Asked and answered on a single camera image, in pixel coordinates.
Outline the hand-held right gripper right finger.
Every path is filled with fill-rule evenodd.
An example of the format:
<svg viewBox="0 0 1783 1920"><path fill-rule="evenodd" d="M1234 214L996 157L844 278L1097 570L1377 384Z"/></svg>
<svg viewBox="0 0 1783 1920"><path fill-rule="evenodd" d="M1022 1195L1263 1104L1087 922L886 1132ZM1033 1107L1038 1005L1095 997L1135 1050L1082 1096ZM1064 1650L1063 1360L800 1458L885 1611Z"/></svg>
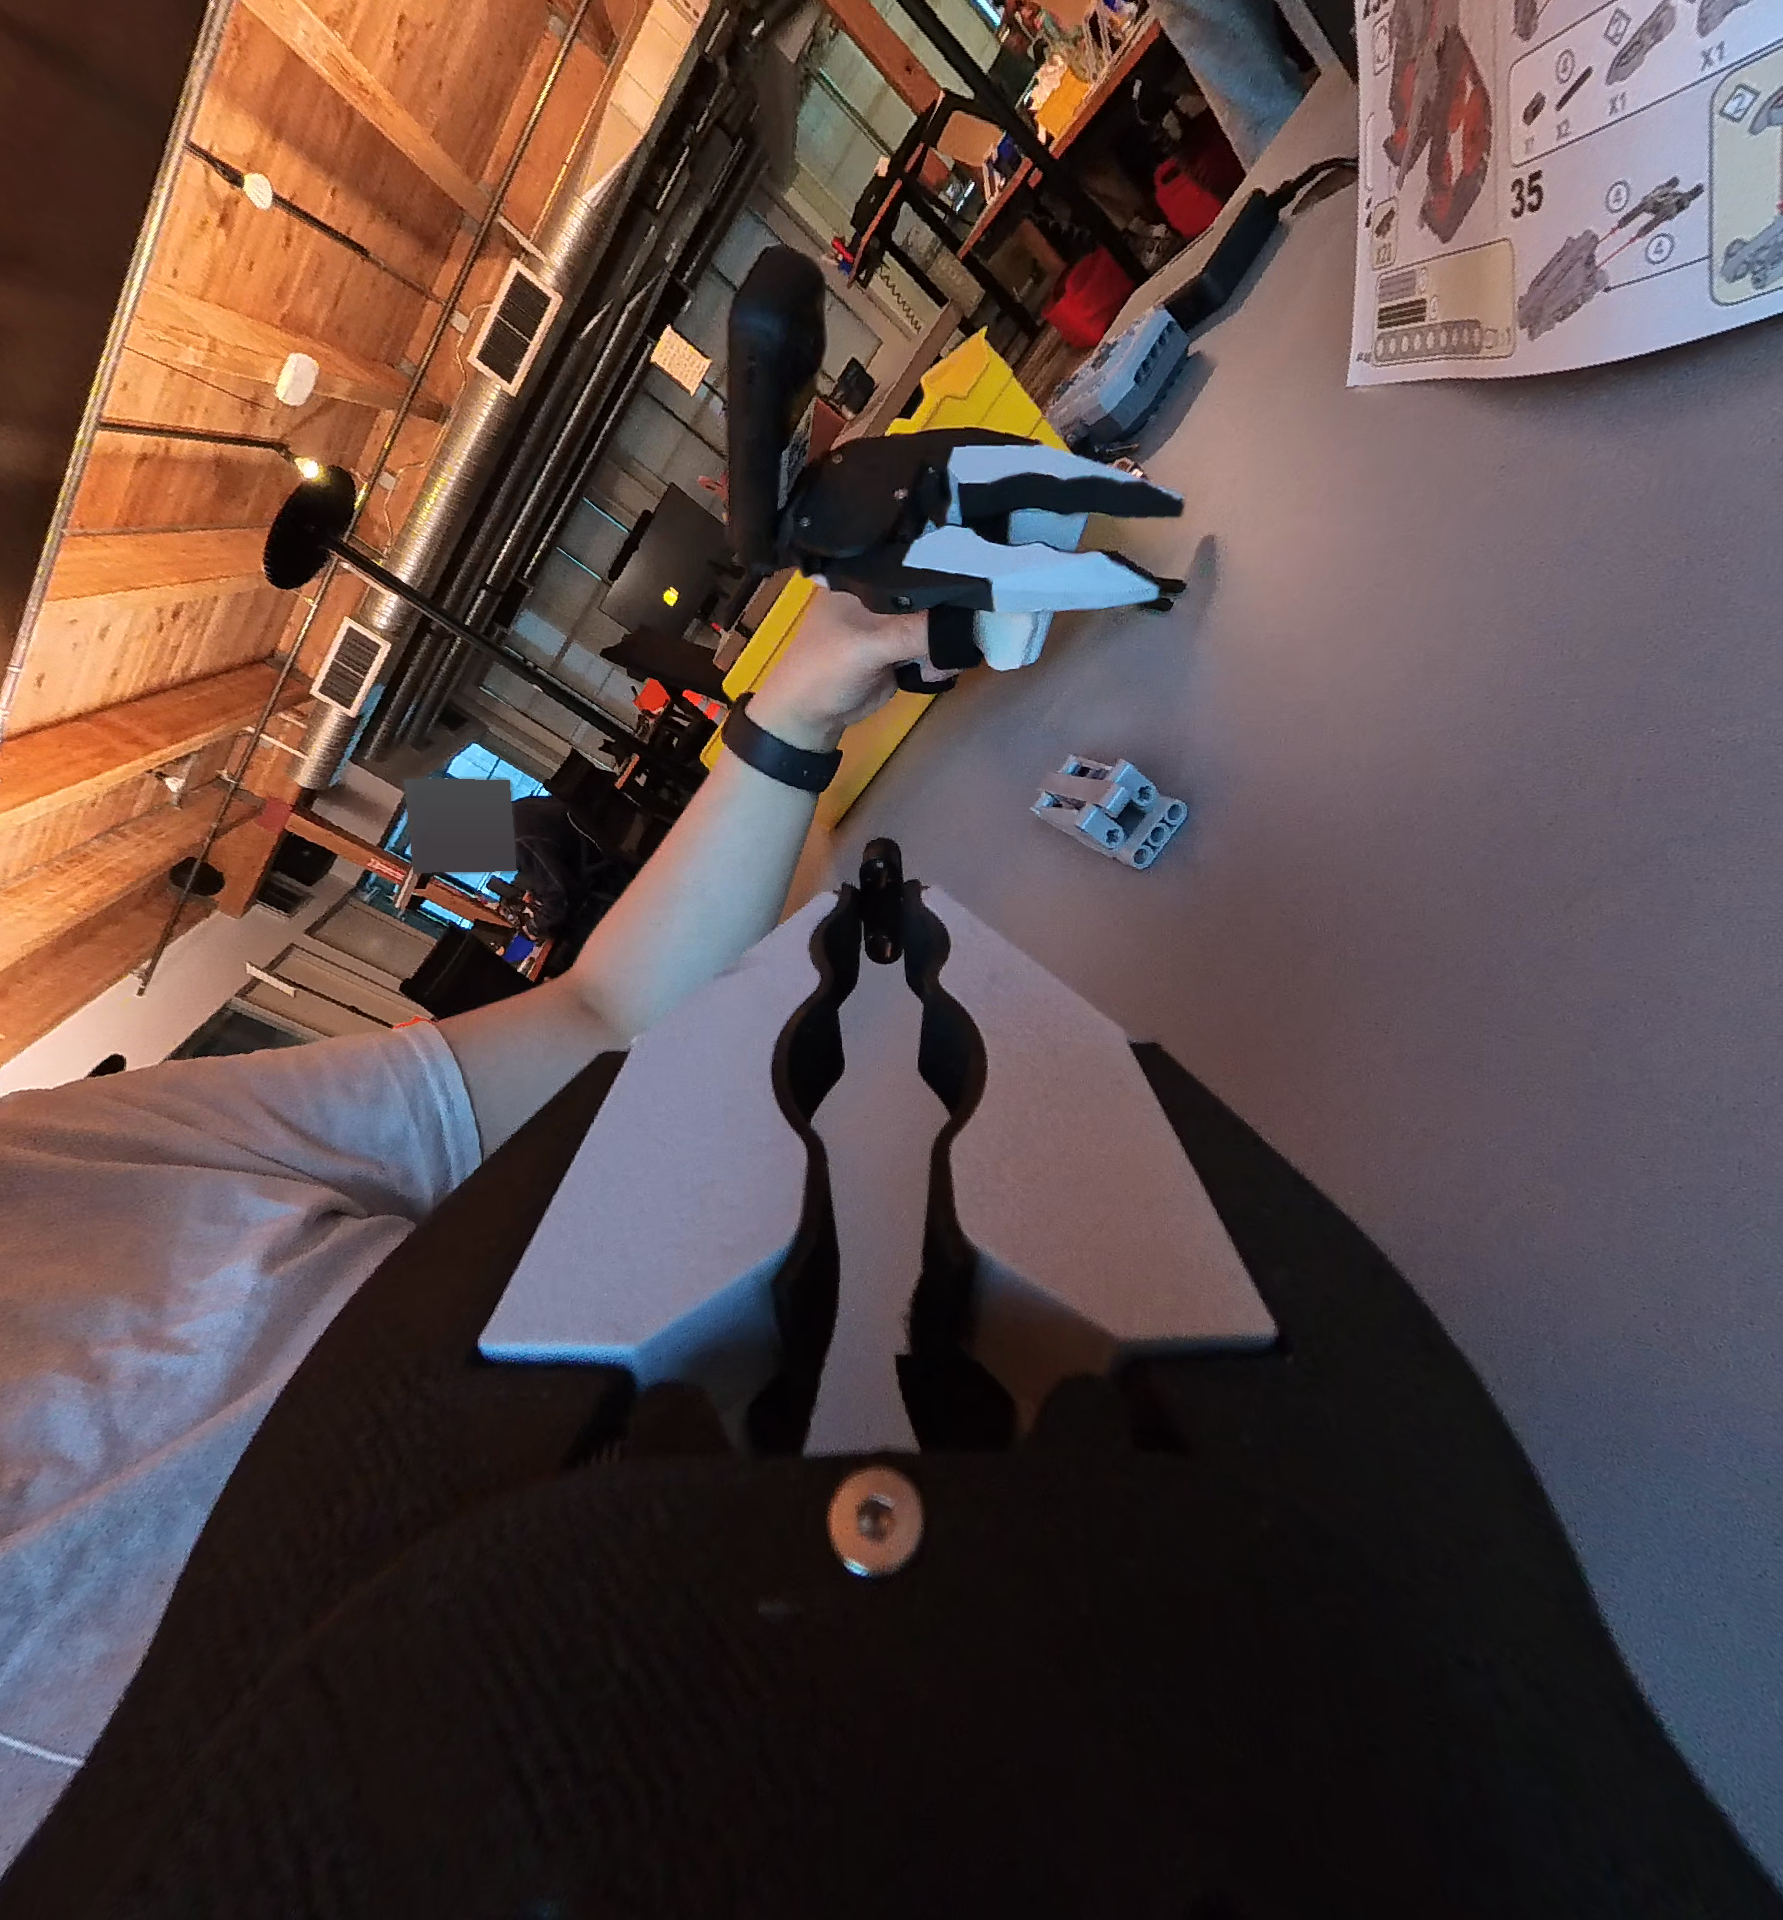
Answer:
<svg viewBox="0 0 1783 1920"><path fill-rule="evenodd" d="M900 1389L922 1449L1007 1449L1075 1376L1280 1336L1128 1033L933 887L904 891L945 1123Z"/></svg>

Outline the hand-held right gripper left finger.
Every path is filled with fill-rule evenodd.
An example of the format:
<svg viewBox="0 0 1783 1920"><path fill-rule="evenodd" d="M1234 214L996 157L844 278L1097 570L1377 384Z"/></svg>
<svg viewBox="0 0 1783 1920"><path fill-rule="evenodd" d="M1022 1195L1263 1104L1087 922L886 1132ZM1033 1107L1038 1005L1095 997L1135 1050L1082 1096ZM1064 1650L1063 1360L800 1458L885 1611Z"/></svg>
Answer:
<svg viewBox="0 0 1783 1920"><path fill-rule="evenodd" d="M806 1451L840 1255L814 1127L845 1071L852 893L817 898L625 1055L478 1348L699 1388Z"/></svg>

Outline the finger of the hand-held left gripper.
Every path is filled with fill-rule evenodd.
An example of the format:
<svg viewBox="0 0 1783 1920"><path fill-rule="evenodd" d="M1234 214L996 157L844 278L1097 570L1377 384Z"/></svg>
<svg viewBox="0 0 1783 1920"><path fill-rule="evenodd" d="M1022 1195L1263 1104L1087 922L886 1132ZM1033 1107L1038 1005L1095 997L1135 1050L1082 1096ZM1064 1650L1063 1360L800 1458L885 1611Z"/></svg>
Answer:
<svg viewBox="0 0 1783 1920"><path fill-rule="evenodd" d="M933 452L945 458L947 480L947 506L933 514L933 547L1042 541L1040 534L1011 534L1016 514L1177 519L1186 510L1180 492L1044 440L937 430Z"/></svg>
<svg viewBox="0 0 1783 1920"><path fill-rule="evenodd" d="M904 570L933 587L958 583L958 604L1002 615L1142 607L1166 578L1110 547L1008 544L968 526L922 534Z"/></svg>

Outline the person's left forearm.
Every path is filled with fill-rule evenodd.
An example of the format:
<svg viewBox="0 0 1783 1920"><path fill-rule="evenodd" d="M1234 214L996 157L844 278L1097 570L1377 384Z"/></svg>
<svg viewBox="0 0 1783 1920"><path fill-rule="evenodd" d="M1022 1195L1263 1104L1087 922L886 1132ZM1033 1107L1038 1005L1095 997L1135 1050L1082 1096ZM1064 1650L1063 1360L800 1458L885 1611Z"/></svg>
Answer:
<svg viewBox="0 0 1783 1920"><path fill-rule="evenodd" d="M814 813L814 791L720 755L563 977L442 1020L484 1156L777 927Z"/></svg>

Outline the grey desk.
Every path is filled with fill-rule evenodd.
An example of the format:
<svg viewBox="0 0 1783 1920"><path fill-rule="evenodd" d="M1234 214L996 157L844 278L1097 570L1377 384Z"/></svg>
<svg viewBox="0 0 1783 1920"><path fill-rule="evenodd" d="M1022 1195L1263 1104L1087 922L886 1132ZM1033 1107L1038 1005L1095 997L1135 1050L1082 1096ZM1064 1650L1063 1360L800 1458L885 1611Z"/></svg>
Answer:
<svg viewBox="0 0 1783 1920"><path fill-rule="evenodd" d="M872 834L1162 1040L1477 1364L1675 1740L1783 1883L1783 317L1347 385L1359 207L1307 202L1148 469L1207 565L885 764ZM1149 871L1063 755L1189 805Z"/></svg>

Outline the person's left hand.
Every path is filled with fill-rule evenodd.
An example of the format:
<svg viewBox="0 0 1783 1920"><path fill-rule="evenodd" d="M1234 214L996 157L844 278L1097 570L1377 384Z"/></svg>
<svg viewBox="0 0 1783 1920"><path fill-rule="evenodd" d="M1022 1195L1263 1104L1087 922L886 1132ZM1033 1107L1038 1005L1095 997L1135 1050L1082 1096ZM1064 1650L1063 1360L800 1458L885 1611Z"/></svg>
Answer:
<svg viewBox="0 0 1783 1920"><path fill-rule="evenodd" d="M797 750L831 754L893 698L898 667L917 660L928 660L928 613L873 613L847 593L814 589L748 713Z"/></svg>

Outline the yellow plastic bin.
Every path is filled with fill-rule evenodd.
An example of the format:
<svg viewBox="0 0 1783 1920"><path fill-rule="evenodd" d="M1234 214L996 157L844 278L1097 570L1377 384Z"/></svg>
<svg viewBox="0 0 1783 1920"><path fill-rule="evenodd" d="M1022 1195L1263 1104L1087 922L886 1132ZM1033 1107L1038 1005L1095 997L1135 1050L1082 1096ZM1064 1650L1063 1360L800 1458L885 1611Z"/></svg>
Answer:
<svg viewBox="0 0 1783 1920"><path fill-rule="evenodd" d="M994 428L1011 436L1063 445L985 331L930 367L915 414L893 419L886 430L893 436L904 436L928 428L961 426ZM790 651L808 607L820 598L824 591L802 574L785 575L757 633L749 637L725 673L729 699L756 692L768 678L777 660ZM817 825L836 828L844 820L932 705L933 698L928 694L896 692L888 705L845 733L840 772L815 800Z"/></svg>

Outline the large grey toy brick block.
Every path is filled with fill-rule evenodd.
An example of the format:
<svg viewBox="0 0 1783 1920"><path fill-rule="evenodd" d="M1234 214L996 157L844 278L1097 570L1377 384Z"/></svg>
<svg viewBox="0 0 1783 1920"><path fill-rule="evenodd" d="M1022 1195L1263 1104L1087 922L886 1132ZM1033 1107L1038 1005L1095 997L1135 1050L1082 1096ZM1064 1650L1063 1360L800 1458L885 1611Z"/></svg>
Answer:
<svg viewBox="0 0 1783 1920"><path fill-rule="evenodd" d="M1133 444L1186 358L1186 329L1158 303L1071 371L1044 403L1044 419L1080 454Z"/></svg>

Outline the black monitor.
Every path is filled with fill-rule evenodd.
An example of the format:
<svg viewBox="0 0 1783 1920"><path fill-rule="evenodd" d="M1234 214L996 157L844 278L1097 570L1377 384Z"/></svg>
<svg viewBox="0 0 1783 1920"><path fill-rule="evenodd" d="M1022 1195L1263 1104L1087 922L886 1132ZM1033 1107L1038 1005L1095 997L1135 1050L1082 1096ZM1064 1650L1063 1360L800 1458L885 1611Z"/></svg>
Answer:
<svg viewBox="0 0 1783 1920"><path fill-rule="evenodd" d="M682 483L668 483L619 547L600 613L628 631L686 641L740 578L720 516Z"/></svg>

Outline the red bag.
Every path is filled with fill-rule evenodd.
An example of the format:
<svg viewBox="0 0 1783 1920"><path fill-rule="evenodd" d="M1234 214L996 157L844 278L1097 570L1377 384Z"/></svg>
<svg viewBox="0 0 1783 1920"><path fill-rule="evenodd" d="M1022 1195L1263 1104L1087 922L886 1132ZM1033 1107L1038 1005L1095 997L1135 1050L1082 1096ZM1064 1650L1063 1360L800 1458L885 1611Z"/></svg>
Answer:
<svg viewBox="0 0 1783 1920"><path fill-rule="evenodd" d="M1098 349L1137 280L1106 248L1080 257L1055 280L1040 323L1076 353Z"/></svg>

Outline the grey toy brick assembly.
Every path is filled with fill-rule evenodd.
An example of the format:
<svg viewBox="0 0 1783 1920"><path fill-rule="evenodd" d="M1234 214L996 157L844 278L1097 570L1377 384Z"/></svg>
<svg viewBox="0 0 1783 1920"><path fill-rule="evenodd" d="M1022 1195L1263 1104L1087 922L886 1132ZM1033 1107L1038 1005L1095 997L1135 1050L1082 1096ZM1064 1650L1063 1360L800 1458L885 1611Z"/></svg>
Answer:
<svg viewBox="0 0 1783 1920"><path fill-rule="evenodd" d="M1063 755L1029 813L1137 871L1149 871L1189 822L1189 805L1160 791L1133 761L1092 755Z"/></svg>

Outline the black wristwatch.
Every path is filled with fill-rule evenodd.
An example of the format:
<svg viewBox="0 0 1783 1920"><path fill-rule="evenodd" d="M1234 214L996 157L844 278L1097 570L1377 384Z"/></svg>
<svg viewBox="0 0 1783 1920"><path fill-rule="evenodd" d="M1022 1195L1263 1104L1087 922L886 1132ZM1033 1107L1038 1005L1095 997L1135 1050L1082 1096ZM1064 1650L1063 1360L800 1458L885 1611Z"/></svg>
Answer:
<svg viewBox="0 0 1783 1920"><path fill-rule="evenodd" d="M729 719L721 723L720 750L735 755L762 780L795 791L822 795L838 780L841 769L840 750L814 751L790 742L777 733L757 723L751 713L751 694L735 699Z"/></svg>

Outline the black power adapter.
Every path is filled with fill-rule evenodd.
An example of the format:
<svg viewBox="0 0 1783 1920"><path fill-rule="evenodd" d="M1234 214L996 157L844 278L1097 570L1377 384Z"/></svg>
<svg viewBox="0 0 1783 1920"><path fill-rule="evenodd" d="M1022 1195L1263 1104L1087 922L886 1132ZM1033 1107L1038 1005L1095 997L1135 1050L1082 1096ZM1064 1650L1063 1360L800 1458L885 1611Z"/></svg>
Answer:
<svg viewBox="0 0 1783 1920"><path fill-rule="evenodd" d="M1279 234L1282 206L1282 191L1262 189L1248 195L1204 265L1166 297L1166 317L1186 336L1197 336L1229 306Z"/></svg>

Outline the white air vent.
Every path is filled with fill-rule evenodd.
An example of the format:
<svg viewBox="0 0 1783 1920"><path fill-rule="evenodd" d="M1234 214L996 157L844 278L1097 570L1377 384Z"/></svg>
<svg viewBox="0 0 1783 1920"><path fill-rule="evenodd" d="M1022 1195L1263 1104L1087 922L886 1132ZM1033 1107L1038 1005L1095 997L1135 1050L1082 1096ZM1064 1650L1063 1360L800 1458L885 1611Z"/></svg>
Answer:
<svg viewBox="0 0 1783 1920"><path fill-rule="evenodd" d="M521 393L561 306L558 288L533 275L527 263L512 261L490 313L473 336L467 367L505 393Z"/></svg>
<svg viewBox="0 0 1783 1920"><path fill-rule="evenodd" d="M360 717L390 653L390 637L347 616L327 647L311 695L338 714Z"/></svg>

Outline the black pendant lamp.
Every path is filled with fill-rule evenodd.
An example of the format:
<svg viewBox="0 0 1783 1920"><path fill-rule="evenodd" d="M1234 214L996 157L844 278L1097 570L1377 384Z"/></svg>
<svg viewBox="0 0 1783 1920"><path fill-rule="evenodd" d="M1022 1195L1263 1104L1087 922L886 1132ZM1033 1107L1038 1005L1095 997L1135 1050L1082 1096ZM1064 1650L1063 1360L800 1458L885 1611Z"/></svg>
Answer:
<svg viewBox="0 0 1783 1920"><path fill-rule="evenodd" d="M604 736L612 740L640 740L633 721L623 721L610 708L561 684L542 667L522 660L512 647L476 631L470 623L442 607L423 589L400 581L379 563L374 555L353 541L352 526L356 524L356 519L358 481L350 469L333 465L314 477L299 480L274 516L264 544L262 565L267 583L274 589L303 589L333 560L338 560L368 581L373 589L400 600L417 613L426 624L440 628L479 658L492 660L519 675L527 684L533 684Z"/></svg>

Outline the printed instruction sheet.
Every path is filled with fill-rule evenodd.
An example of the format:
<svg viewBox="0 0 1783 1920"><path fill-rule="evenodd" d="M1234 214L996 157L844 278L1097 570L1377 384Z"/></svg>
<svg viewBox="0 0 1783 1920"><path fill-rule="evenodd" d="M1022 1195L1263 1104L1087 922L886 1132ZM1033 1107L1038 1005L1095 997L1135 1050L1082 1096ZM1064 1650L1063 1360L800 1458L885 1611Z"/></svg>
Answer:
<svg viewBox="0 0 1783 1920"><path fill-rule="evenodd" d="M1783 315L1783 3L1355 5L1351 387Z"/></svg>

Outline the metal air duct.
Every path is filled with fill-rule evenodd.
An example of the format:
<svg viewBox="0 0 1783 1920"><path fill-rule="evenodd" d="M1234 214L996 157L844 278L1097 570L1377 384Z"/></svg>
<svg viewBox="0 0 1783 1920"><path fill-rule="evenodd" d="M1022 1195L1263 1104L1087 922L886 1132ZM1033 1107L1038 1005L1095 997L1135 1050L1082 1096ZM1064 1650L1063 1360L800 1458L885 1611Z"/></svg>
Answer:
<svg viewBox="0 0 1783 1920"><path fill-rule="evenodd" d="M424 746L459 689L479 682L490 666L530 669L509 647L517 602L500 575L500 553L527 524L550 449L583 405L608 339L614 300L607 288L614 286L616 231L638 227L631 200L640 160L625 157L583 193L552 200L540 235L543 257L525 265L563 297L536 339L537 363L519 393L486 375L467 376L386 553L388 572L488 635L492 648L457 641L404 596L373 589L358 620L390 643L379 688L353 717L312 706L295 769L303 791L326 791L352 755L382 767L388 755Z"/></svg>

